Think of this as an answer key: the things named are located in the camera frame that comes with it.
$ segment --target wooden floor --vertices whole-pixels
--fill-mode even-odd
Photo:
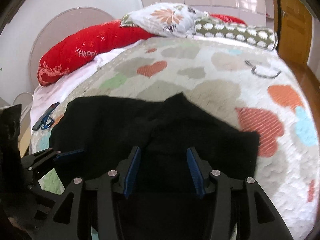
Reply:
[[[320,82],[307,66],[289,61],[286,61],[286,63],[295,74],[300,87],[309,102],[318,135],[320,135]],[[320,220],[320,202],[318,204],[317,220]]]

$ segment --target phone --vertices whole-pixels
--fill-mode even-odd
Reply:
[[[39,118],[39,120],[36,122],[36,124],[32,127],[33,131],[38,131],[40,127],[47,122],[47,119],[49,115],[54,111],[54,109],[60,105],[59,102],[52,104],[45,112],[44,114]]]

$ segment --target blue gripper pad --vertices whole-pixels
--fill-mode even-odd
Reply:
[[[195,185],[196,193],[198,197],[202,199],[205,195],[204,179],[201,175],[200,169],[198,167],[195,157],[193,156],[191,149],[187,150],[187,162],[193,180],[193,184]]]
[[[57,156],[53,159],[53,162],[55,165],[70,163],[75,160],[79,160],[83,157],[85,150],[84,149],[78,149],[70,152],[65,153],[59,153]]]
[[[139,170],[140,161],[141,161],[141,150],[140,148],[137,148],[136,153],[134,154],[134,157],[130,164],[127,176],[124,179],[123,194],[126,198],[128,198],[129,195],[132,193],[133,186],[136,181],[137,173]]]

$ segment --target white bed sheet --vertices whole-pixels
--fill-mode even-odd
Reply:
[[[127,49],[131,49],[144,40],[139,40],[136,43],[126,47],[113,49],[110,52],[101,53],[94,57],[92,61],[83,65],[81,68],[72,73],[61,77],[57,82],[49,86],[40,86],[33,93],[33,103],[30,111],[30,127],[33,127],[43,113],[56,102],[62,102],[67,96],[83,81],[92,76],[99,67],[113,60],[120,53]]]

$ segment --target red pillow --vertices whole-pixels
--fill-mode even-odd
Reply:
[[[243,20],[237,18],[237,17],[233,17],[233,16],[229,16],[229,15],[224,15],[224,14],[210,14],[210,16],[212,17],[216,17],[221,19],[222,21],[226,22],[226,23],[240,23],[240,24],[245,24],[247,25]]]
[[[90,26],[53,46],[39,62],[38,81],[46,86],[91,61],[99,53],[156,35],[140,27],[120,27],[120,20]]]

